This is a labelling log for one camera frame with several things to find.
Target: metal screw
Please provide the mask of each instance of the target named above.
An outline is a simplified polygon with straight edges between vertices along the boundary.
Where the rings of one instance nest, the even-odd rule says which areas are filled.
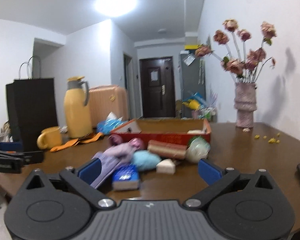
[[[103,198],[98,201],[98,205],[100,207],[112,207],[114,205],[114,201],[110,198]]]
[[[186,201],[186,205],[188,207],[198,207],[201,205],[201,201],[199,199],[190,198]]]

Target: refrigerator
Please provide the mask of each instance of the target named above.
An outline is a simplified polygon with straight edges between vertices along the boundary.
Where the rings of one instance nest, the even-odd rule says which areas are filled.
[[[184,60],[190,55],[186,51],[179,54],[179,78],[181,86],[182,101],[187,99],[191,92],[199,92],[203,99],[206,99],[205,86],[205,64],[203,58],[196,58],[189,66],[184,63]],[[181,117],[191,118],[191,109],[182,105]]]

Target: thermos lid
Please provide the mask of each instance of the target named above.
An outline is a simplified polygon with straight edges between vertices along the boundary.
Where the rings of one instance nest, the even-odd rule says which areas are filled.
[[[78,81],[78,80],[81,80],[83,79],[84,76],[75,76],[75,77],[71,77],[71,78],[68,78],[67,81]]]

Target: artificial rose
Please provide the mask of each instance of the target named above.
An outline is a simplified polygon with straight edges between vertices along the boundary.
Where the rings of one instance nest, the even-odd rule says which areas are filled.
[[[229,42],[228,36],[222,30],[217,30],[213,39],[215,42],[218,42],[219,45],[225,45]]]
[[[257,60],[247,60],[246,64],[245,64],[245,69],[254,71],[254,69],[256,68],[256,66],[258,65],[258,61]]]
[[[266,39],[271,39],[271,38],[277,36],[275,28],[274,28],[274,25],[270,24],[270,23],[268,23],[266,21],[264,21],[262,23],[262,25],[261,25],[261,31],[262,31],[263,36]]]
[[[238,22],[235,19],[225,20],[223,26],[226,30],[233,33],[238,28]]]
[[[251,61],[263,61],[266,58],[266,52],[263,48],[257,49],[256,51],[249,50],[247,59]]]
[[[197,57],[204,57],[205,55],[210,54],[210,53],[212,53],[212,50],[210,49],[210,47],[207,45],[203,45],[199,49],[197,49],[194,54]]]
[[[227,63],[227,71],[230,71],[232,73],[235,73],[237,75],[242,75],[242,69],[244,67],[244,64],[241,63],[238,59],[230,59],[230,61]]]
[[[227,70],[227,64],[224,61],[220,61],[220,65],[224,68],[224,70]]]
[[[251,33],[245,29],[237,32],[237,35],[240,37],[242,41],[247,41],[252,38]]]
[[[258,54],[259,61],[266,59],[267,53],[263,48],[257,49],[256,53]]]

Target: mug handle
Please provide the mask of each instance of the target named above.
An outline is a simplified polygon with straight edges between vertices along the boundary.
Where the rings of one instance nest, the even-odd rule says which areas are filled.
[[[45,143],[45,133],[42,133],[39,135],[38,139],[37,139],[37,146],[41,149],[41,150],[44,150],[44,149],[47,149],[48,148],[48,144]]]

